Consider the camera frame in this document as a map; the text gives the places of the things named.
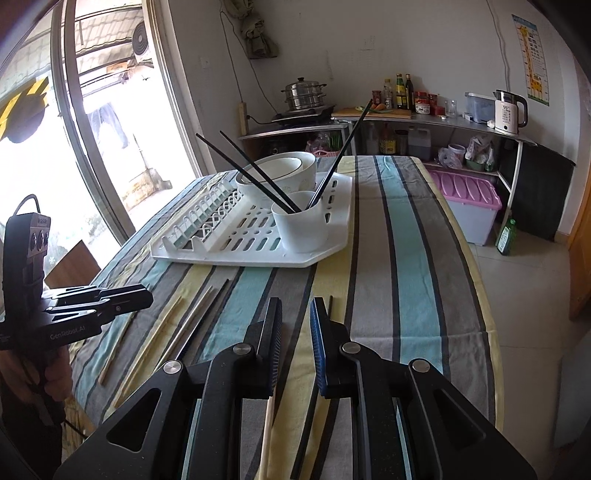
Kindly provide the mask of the left human hand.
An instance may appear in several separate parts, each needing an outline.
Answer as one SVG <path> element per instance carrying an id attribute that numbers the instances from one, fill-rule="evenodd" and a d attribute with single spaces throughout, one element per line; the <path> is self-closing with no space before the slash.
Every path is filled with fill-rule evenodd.
<path id="1" fill-rule="evenodd" d="M 20 361 L 10 350 L 2 351 L 1 377 L 18 400 L 23 403 L 34 401 L 30 386 L 38 384 L 41 377 L 31 362 Z M 46 380 L 45 391 L 54 401 L 64 401 L 71 395 L 73 381 L 67 347 L 57 350 L 55 357 L 48 363 L 43 378 Z"/>

